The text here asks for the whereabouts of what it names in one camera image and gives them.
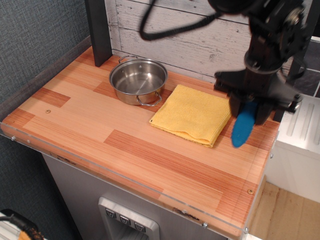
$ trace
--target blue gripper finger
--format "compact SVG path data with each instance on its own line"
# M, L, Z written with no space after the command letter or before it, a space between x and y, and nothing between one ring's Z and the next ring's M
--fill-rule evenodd
M233 126L231 140L235 148L241 147L248 140L256 121L256 102L248 102L244 105L242 111Z

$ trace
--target folded cloth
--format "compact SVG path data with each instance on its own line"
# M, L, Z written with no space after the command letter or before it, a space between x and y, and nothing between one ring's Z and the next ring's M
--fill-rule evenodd
M212 148L230 117L227 99L178 85L149 123Z

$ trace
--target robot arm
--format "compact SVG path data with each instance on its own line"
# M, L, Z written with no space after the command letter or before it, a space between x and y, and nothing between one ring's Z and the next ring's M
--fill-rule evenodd
M234 117L250 109L256 125L263 124L273 110L296 111L302 97L280 80L277 72L290 57L306 48L303 0L208 0L216 13L200 22L146 33L145 24L155 2L152 1L140 26L141 37L149 41L206 26L223 14L247 16L251 41L244 56L245 69L216 72L214 88L228 93Z

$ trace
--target pot handle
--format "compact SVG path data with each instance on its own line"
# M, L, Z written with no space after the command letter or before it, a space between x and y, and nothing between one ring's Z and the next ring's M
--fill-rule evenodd
M155 105L157 105L158 103L160 103L162 101L162 97L160 96L160 94L157 91L155 92L155 95L157 97L159 97L159 100L156 101L154 104L142 103L139 96L136 96L136 100L140 103L141 106L154 107Z
M137 56L127 55L127 56L123 56L122 58L120 58L120 59L119 59L119 63L121 63L121 61L122 61L123 59L125 59L125 58L136 58L136 59L138 59Z

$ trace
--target stainless steel pot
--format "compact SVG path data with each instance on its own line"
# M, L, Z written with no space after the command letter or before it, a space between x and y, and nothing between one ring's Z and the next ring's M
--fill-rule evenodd
M166 68L151 59L119 60L109 75L116 96L124 103L153 107L161 102L168 78Z

